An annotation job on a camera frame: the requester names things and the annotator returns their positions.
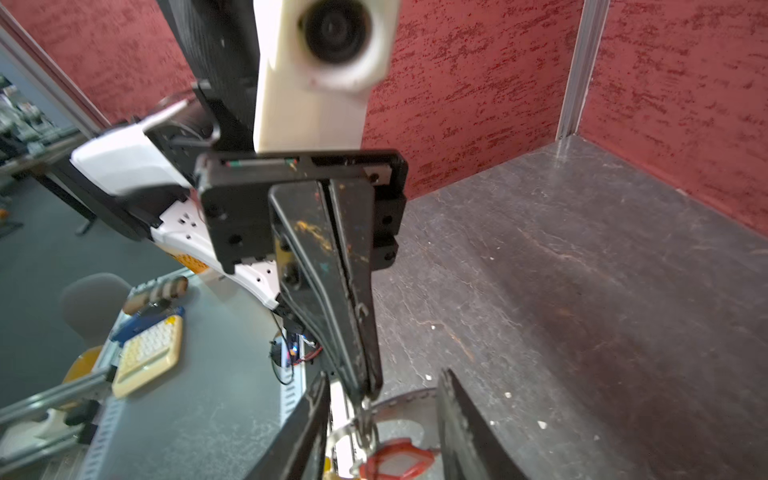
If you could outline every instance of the red wall panel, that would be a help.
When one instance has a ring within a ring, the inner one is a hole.
[[[554,141],[582,0],[405,0],[365,147],[394,147],[417,197]]]
[[[768,233],[768,2],[613,0],[579,133]]]
[[[110,121],[144,115],[194,79],[155,0],[3,0]]]
[[[5,0],[111,120],[192,75],[154,0]],[[582,0],[403,0],[365,147],[398,148],[415,197],[554,140]]]

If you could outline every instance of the gray floor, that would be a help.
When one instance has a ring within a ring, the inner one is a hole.
[[[768,240],[572,137],[411,202],[384,396],[455,371],[530,478],[768,475]]]
[[[83,218],[31,178],[5,188],[12,219],[25,226],[0,239],[0,406],[55,386],[84,349],[62,321],[58,295],[69,283],[112,272],[131,284],[180,267],[151,243],[129,241]]]

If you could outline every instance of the gray chair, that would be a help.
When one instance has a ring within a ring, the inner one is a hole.
[[[61,291],[61,315],[86,347],[104,345],[130,291],[113,273],[86,276]]]

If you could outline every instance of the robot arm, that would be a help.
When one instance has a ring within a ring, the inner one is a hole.
[[[446,478],[524,478],[450,371],[437,390],[372,404],[383,375],[371,271],[395,261],[408,167],[396,151],[359,148],[369,93],[389,69],[399,0],[158,3],[197,79],[196,100],[179,111],[204,111],[210,135],[189,134],[174,115],[141,130],[187,182],[172,186],[190,191],[147,215],[149,237],[310,330],[355,413],[332,439],[356,437],[368,478],[403,449],[420,468],[442,450]],[[82,157],[73,163],[84,166]],[[189,157],[192,174],[180,168]],[[328,408],[323,373],[248,478],[319,478]],[[419,420],[439,442],[379,444],[376,422],[397,418]]]

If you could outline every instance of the cable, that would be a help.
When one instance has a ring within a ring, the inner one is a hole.
[[[294,363],[294,365],[299,365],[301,362],[309,362],[310,360],[314,360],[314,359],[315,359],[315,357],[316,357],[316,356],[318,356],[318,355],[320,354],[320,352],[322,352],[322,351],[323,351],[323,348],[322,348],[322,346],[321,346],[320,348],[318,348],[318,349],[317,349],[317,350],[315,350],[314,352],[310,353],[309,355],[307,355],[307,356],[304,356],[304,357],[303,357],[303,358],[301,358],[301,359],[298,359],[298,360],[296,361],[296,363]]]
[[[272,314],[272,320],[275,321],[275,326],[277,327],[277,331],[280,332],[280,336],[283,337],[283,341],[285,342],[283,345],[288,348],[288,339],[286,338],[285,334],[283,333],[283,327],[280,326],[280,324],[277,322],[277,317],[275,316],[275,313],[270,311]],[[290,380],[288,380],[288,383],[285,383],[280,377],[277,375],[277,371],[275,370],[275,362],[270,359],[270,363],[272,364],[272,373],[275,374],[275,378],[278,382],[282,383],[285,386],[288,386],[293,382],[293,362],[290,363]]]

